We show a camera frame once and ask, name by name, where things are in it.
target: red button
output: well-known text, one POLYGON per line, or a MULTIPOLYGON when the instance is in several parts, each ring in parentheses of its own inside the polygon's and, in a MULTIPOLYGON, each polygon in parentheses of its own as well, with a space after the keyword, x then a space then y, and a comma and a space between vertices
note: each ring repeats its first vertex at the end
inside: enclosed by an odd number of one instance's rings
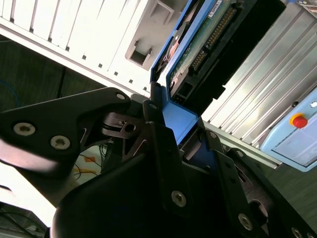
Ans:
POLYGON ((307 123, 308 123, 308 120, 303 116, 296 117, 293 120, 293 125, 296 128, 304 128, 307 125, 307 123))

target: screw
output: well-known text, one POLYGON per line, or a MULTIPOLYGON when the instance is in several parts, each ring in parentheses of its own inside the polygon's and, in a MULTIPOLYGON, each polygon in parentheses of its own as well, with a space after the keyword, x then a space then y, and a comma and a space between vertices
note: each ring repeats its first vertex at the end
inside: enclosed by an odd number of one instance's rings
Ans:
POLYGON ((56 150, 67 150, 70 147, 70 140, 62 135, 56 135, 51 139, 51 146, 56 150))
POLYGON ((179 207, 186 206, 186 197, 180 191, 175 190, 172 192, 172 200, 179 207))
POLYGON ((308 237, 308 238, 314 238, 313 235, 310 234, 310 233, 307 233, 307 237, 308 237))
POLYGON ((125 99, 125 96, 123 96, 122 94, 119 94, 119 93, 117 93, 117 97, 118 97, 119 99, 122 99, 122 100, 125 99))
POLYGON ((239 156, 239 157, 243 157, 243 153, 241 152, 241 151, 239 151, 239 150, 237 150, 237 155, 239 156))
POLYGON ((252 226, 252 222, 250 221, 250 219, 243 213, 240 213, 238 216, 238 219, 241 223, 241 225, 247 229, 248 231, 252 231, 253 226, 252 226))
POLYGON ((294 108, 294 107, 296 107, 298 104, 299 104, 299 102, 298 102, 298 101, 295 101, 295 102, 292 103, 292 107, 294 108))
POLYGON ((216 134, 215 134, 215 133, 213 133, 212 131, 211 131, 211 132, 209 132, 209 135, 210 135, 213 139, 216 139, 216 138, 217 138, 216 134))
POLYGON ((292 232, 296 238, 302 238, 302 234, 299 232, 297 228, 292 227, 292 232))
POLYGON ((27 123, 27 122, 17 123, 13 127, 13 130, 18 135, 23 135, 23 136, 32 135, 36 131, 35 127, 32 124, 27 123))
POLYGON ((154 105, 154 104, 150 104, 150 107, 154 108, 154 109, 157 109, 157 107, 154 105))

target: floor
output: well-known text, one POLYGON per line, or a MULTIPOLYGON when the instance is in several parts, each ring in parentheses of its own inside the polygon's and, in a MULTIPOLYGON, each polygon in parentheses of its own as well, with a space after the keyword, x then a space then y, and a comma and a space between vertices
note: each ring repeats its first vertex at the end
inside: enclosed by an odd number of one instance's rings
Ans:
MULTIPOLYGON (((15 42, 5 42, 0 36, 0 82, 9 84, 19 98, 21 106, 69 96, 102 88, 76 72, 64 67, 15 42)), ((17 102, 14 94, 0 83, 0 112, 14 109, 17 102)), ((276 171, 263 169, 267 178, 317 232, 317 168, 302 173, 286 165, 276 171)))

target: emergency stop button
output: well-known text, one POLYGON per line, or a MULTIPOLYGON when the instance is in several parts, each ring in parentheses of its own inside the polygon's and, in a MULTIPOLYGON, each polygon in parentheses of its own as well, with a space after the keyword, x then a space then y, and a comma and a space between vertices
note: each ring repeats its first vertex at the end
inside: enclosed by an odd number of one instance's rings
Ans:
POLYGON ((305 118, 304 114, 298 113, 291 117, 290 124, 296 128, 304 128, 308 123, 308 120, 305 118))

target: light blue control box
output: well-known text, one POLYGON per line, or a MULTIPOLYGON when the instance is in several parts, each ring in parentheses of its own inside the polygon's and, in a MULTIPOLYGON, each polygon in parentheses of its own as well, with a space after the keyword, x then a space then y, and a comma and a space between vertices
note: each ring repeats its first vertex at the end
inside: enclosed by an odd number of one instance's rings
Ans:
POLYGON ((261 150, 303 172, 317 165, 317 88, 273 128, 261 150), (291 122, 296 115, 307 125, 296 128, 291 122))

